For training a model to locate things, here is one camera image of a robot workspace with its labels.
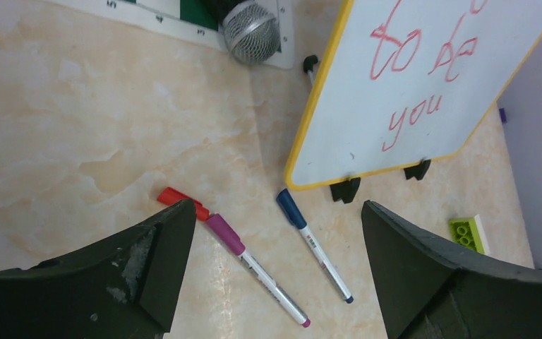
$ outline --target silver microphone grille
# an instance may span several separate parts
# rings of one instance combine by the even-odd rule
[[[277,19],[254,0],[241,2],[222,23],[229,52],[243,64],[259,64],[279,49]]]

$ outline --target blue marker cap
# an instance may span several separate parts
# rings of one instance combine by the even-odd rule
[[[280,208],[284,211],[284,214],[286,215],[286,218],[288,218],[290,224],[299,230],[306,227],[306,220],[304,220],[298,206],[296,206],[296,203],[291,198],[288,189],[283,189],[279,194],[277,194],[277,198],[275,200],[279,204]]]

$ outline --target beige marble surface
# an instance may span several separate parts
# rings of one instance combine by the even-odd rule
[[[321,53],[338,0],[295,0],[297,60]],[[493,256],[532,266],[497,113],[422,182],[362,181],[350,205],[293,194],[354,294],[340,301],[274,197],[309,92],[299,68],[227,55],[38,0],[0,0],[0,270],[28,268],[162,207],[166,186],[221,212],[311,318],[308,329],[197,226],[169,338],[384,338],[360,209],[378,201],[449,237],[480,213]]]

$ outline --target yellow border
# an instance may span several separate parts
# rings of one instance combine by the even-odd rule
[[[354,5],[355,1],[356,0],[344,0],[342,2],[342,7],[339,10],[339,14],[337,16],[337,21],[336,21],[336,23],[335,23],[335,25],[333,27],[333,31],[331,33],[329,43],[327,44],[327,48],[325,49],[325,53],[323,55],[323,59],[322,59],[323,62],[321,63],[321,66],[320,66],[319,71],[317,73],[317,76],[315,78],[315,85],[313,86],[311,94],[308,97],[308,102],[307,102],[306,108],[304,110],[304,115],[302,116],[302,120],[300,121],[300,127],[298,127],[298,133],[296,135],[296,139],[294,140],[294,145],[292,146],[290,155],[289,155],[288,160],[287,160],[286,169],[284,171],[284,181],[286,182],[286,185],[288,186],[289,189],[293,189],[293,190],[313,189],[313,188],[316,188],[316,187],[329,186],[329,185],[332,185],[332,184],[337,184],[339,182],[342,182],[342,181],[348,179],[348,177],[342,177],[342,178],[338,178],[338,179],[327,180],[326,182],[318,182],[316,184],[298,186],[298,185],[295,185],[293,183],[293,181],[291,180],[291,175],[294,172],[294,167],[296,166],[296,161],[298,160],[298,155],[300,154],[300,149],[302,149],[302,144],[304,143],[304,138],[306,137],[306,132],[308,130],[308,126],[311,124],[311,121],[313,120],[313,114],[314,114],[315,108],[317,107],[317,103],[319,101],[319,97],[320,97],[321,91],[323,89],[323,83],[325,83],[325,79],[327,79],[327,75],[329,74],[329,70],[331,68],[333,58],[334,58],[335,53],[337,51],[337,47],[339,46],[339,41],[342,38],[342,34],[344,33],[344,30],[346,28],[346,24],[348,23],[348,19],[350,18],[350,13],[351,13],[351,10],[352,10],[352,6]],[[531,55],[531,53],[533,52],[533,49],[535,48],[535,46],[537,46],[537,44],[541,41],[541,38],[542,38],[542,32],[537,37],[537,40],[535,40],[535,43],[533,43],[533,45],[531,46],[529,51],[526,53],[526,55],[524,56],[522,61],[518,64],[518,66],[516,67],[514,72],[512,72],[512,75],[510,76],[508,81],[506,81],[506,84],[504,84],[504,86],[502,87],[502,89],[498,93],[498,96],[495,97],[495,100],[493,101],[493,103],[491,105],[489,105],[489,108],[483,114],[483,116],[481,117],[481,120],[479,120],[478,124],[475,126],[475,128],[473,129],[473,131],[471,132],[469,137],[465,140],[465,142],[462,144],[462,146],[460,146],[460,148],[458,148],[458,150],[456,150],[452,154],[443,155],[441,157],[433,158],[433,159],[431,159],[432,161],[447,159],[449,157],[454,157],[460,152],[460,150],[462,148],[464,148],[464,146],[469,142],[469,140],[471,139],[471,137],[473,136],[473,134],[477,130],[477,127],[479,125],[481,125],[481,122],[483,122],[483,120],[487,116],[487,113],[489,112],[491,107],[493,107],[494,105],[496,105],[498,103],[498,99],[500,98],[500,96],[502,95],[504,90],[508,87],[508,85],[510,84],[510,82],[512,81],[514,76],[516,76],[516,73],[520,70],[521,66],[524,64],[526,59],[529,58],[529,55]],[[367,177],[367,176],[372,175],[372,174],[380,174],[380,173],[383,173],[383,172],[398,170],[398,169],[414,166],[414,165],[417,165],[417,164],[418,164],[417,162],[413,162],[413,163],[410,163],[410,164],[399,165],[399,166],[394,166],[394,167],[388,167],[388,168],[379,169],[379,170],[376,170],[376,171],[370,171],[370,172],[366,172],[366,173],[363,173],[363,174],[355,174],[355,175],[353,175],[351,177]]]

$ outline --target black microphone handle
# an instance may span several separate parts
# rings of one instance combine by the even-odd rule
[[[209,14],[217,20],[218,23],[223,23],[223,19],[229,12],[246,0],[199,0],[207,9]]]

